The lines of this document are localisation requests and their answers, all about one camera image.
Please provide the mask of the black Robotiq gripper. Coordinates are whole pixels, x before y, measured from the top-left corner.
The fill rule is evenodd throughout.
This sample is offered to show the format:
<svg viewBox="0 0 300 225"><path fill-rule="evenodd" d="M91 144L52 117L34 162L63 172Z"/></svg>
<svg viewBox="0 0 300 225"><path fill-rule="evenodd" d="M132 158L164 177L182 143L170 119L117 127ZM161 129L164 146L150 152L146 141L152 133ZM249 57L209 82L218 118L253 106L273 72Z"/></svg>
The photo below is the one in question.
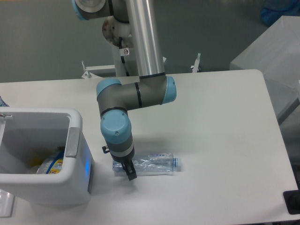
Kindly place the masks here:
<svg viewBox="0 0 300 225"><path fill-rule="evenodd" d="M129 154L122 157L115 156L112 151L110 151L110 154L114 161L122 163L122 168L125 171L129 181L137 178L136 170L132 161L132 158L135 154L135 150L131 150Z"/></svg>

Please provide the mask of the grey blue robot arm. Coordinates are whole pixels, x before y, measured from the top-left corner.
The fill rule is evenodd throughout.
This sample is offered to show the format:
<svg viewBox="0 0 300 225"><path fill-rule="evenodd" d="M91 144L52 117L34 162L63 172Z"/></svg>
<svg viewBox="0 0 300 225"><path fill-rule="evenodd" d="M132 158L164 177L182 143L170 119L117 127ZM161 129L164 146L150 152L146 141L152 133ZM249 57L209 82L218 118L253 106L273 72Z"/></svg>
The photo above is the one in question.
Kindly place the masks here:
<svg viewBox="0 0 300 225"><path fill-rule="evenodd" d="M100 130L113 160L121 163L129 180L137 177L132 158L135 153L128 111L170 103L176 99L176 84L165 74L160 51L154 6L151 0L74 0L82 20L112 16L130 26L139 81L122 84L106 78L97 84Z"/></svg>

